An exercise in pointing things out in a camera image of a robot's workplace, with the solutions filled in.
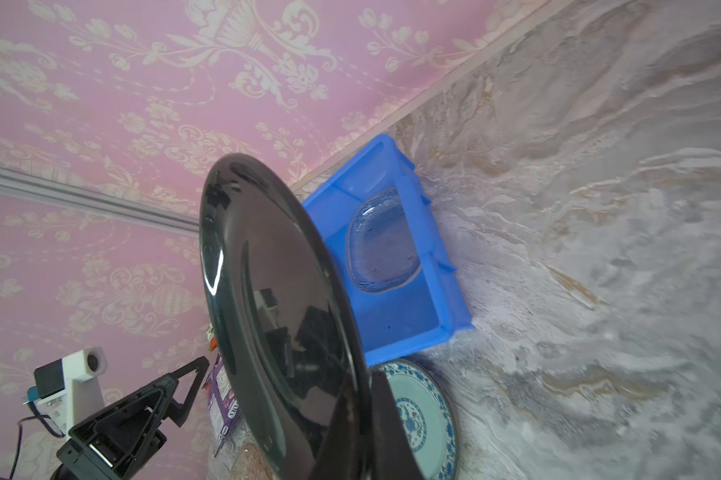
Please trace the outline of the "clear ribbed glass plate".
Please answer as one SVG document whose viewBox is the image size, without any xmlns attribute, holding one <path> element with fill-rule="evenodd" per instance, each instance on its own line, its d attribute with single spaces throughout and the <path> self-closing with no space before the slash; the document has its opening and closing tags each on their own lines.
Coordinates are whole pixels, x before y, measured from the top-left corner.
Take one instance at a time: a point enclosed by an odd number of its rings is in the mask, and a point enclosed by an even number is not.
<svg viewBox="0 0 721 480">
<path fill-rule="evenodd" d="M 421 260 L 396 188 L 358 208 L 348 226 L 346 258 L 352 282 L 367 293 L 400 288 L 419 274 Z"/>
</svg>

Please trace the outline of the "black round plate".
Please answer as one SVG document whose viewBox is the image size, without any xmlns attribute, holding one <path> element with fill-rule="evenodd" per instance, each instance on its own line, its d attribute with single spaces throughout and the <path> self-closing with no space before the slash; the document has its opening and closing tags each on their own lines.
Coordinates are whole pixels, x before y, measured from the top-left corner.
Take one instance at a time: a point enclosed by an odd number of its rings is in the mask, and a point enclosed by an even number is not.
<svg viewBox="0 0 721 480">
<path fill-rule="evenodd" d="M 338 268 L 306 209 L 258 159 L 230 154 L 206 178 L 200 255 L 210 321 L 252 437 L 282 479 L 310 479 L 340 396 L 360 418 L 369 380 Z"/>
</svg>

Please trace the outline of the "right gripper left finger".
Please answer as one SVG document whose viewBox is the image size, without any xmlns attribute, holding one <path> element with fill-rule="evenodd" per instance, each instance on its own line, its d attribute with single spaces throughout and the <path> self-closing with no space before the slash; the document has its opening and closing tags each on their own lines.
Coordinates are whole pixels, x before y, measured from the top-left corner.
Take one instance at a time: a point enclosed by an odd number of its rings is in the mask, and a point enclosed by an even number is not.
<svg viewBox="0 0 721 480">
<path fill-rule="evenodd" d="M 361 430 L 352 395 L 340 396 L 310 479 L 351 480 L 360 477 Z"/>
</svg>

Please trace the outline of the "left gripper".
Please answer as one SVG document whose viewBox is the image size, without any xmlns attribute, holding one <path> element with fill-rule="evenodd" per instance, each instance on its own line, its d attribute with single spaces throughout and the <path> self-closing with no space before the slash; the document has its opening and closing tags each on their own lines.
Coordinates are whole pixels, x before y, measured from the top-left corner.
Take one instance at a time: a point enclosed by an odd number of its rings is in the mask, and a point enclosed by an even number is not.
<svg viewBox="0 0 721 480">
<path fill-rule="evenodd" d="M 160 424 L 182 427 L 202 388 L 210 361 L 198 357 L 92 414 L 68 430 L 54 479 L 130 479 L 166 444 Z"/>
</svg>

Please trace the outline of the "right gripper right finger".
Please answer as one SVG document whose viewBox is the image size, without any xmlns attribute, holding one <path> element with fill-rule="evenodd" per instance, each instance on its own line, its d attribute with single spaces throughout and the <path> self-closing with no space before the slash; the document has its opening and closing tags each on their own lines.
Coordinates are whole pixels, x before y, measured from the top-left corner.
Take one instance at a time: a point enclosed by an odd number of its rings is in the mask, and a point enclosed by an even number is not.
<svg viewBox="0 0 721 480">
<path fill-rule="evenodd" d="M 384 371 L 371 375 L 372 393 L 372 479 L 418 479 L 422 472 L 412 449 Z"/>
</svg>

